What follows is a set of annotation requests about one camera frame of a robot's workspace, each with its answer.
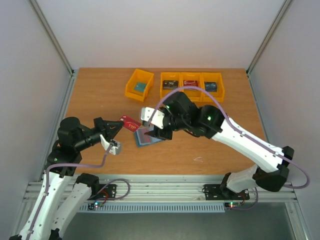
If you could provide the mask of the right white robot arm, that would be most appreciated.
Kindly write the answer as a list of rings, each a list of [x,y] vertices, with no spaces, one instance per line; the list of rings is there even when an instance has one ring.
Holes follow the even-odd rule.
[[[163,104],[158,110],[141,109],[140,120],[143,124],[150,122],[153,125],[147,135],[171,140],[173,132],[185,131],[196,138],[205,137],[225,144],[254,162],[250,168],[225,174],[218,190],[224,199],[250,188],[278,192],[285,186],[289,164],[283,158],[293,158],[291,147],[280,148],[265,142],[224,116],[219,108],[213,105],[197,107],[183,92],[174,93]]]

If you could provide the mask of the blue card holder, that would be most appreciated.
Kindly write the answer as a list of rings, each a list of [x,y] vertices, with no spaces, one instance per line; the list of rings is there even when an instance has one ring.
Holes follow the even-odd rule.
[[[150,126],[149,128],[140,127],[136,130],[133,136],[135,139],[136,146],[138,148],[147,147],[147,146],[162,142],[161,139],[146,135],[146,132],[152,131],[153,129],[154,127]]]

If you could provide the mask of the red VIP credit card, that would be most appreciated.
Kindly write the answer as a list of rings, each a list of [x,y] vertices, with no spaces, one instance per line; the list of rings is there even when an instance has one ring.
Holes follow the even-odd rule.
[[[131,118],[128,115],[122,115],[119,120],[123,122],[123,127],[132,133],[135,133],[142,126],[139,121]]]

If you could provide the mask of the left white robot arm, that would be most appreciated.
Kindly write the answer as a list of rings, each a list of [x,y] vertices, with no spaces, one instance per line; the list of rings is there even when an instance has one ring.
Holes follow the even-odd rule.
[[[88,199],[96,199],[101,193],[99,177],[82,173],[75,181],[72,191],[61,202],[66,187],[81,164],[81,152],[101,144],[105,154],[118,155],[121,144],[114,140],[124,122],[93,120],[94,127],[81,124],[77,117],[67,117],[60,122],[58,139],[47,157],[43,182],[31,214],[22,230],[11,236],[12,240],[61,240],[64,233]]]

